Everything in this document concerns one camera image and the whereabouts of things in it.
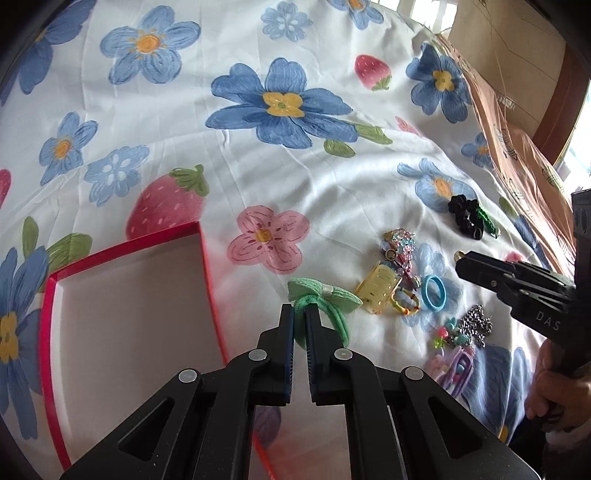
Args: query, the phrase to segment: sparkly hair clip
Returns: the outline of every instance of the sparkly hair clip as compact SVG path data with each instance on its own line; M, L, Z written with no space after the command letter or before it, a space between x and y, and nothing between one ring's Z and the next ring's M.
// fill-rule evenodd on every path
M405 228L398 228L384 234L384 240L390 247L384 252L386 260L398 264L409 277L414 253L414 236L414 233Z

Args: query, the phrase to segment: necklace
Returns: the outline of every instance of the necklace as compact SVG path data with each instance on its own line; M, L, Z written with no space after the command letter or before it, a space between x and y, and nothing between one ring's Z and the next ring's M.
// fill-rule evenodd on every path
M485 317L482 305L474 305L467 313L457 321L456 328L445 341L455 348L458 345L467 346L474 339L476 346L485 347L484 338L492 332L492 322Z

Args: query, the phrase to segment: strawberry print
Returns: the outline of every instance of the strawberry print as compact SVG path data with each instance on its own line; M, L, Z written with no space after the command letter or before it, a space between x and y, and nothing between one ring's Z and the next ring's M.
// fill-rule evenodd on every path
M506 262L524 262L525 257L519 252L509 252L505 257Z
M196 222L205 207L209 185L203 165L175 168L154 180L139 196L125 227L128 240L183 223Z
M382 60L371 55L359 55L355 60L355 73L363 85L375 92L388 90L392 71Z
M8 195L10 181L10 172L6 169L0 170L0 207L4 203L6 195Z

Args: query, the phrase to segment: human hand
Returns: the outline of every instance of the human hand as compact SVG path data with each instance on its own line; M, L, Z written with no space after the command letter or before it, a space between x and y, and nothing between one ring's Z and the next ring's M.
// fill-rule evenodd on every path
M525 415L532 420L548 413L550 402L564 407L557 430L579 427L591 418L591 374L582 378L568 378L550 371L552 348L549 340L540 347L535 363L534 380L525 399Z

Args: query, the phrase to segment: green hair tie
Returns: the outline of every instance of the green hair tie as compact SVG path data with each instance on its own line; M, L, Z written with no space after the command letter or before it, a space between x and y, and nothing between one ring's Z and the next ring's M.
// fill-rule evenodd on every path
M490 233L493 237L499 238L501 230L494 223L492 223L491 217L489 217L488 214L484 210L482 210L481 207L478 207L476 215L482 219L486 231Z
M312 303L316 303L318 308L328 315L333 328L339 332L343 345L349 344L345 313L361 306L361 300L347 290L325 285L312 278L292 278L287 282L287 291L289 301L294 302L294 337L298 345L306 348L304 312Z

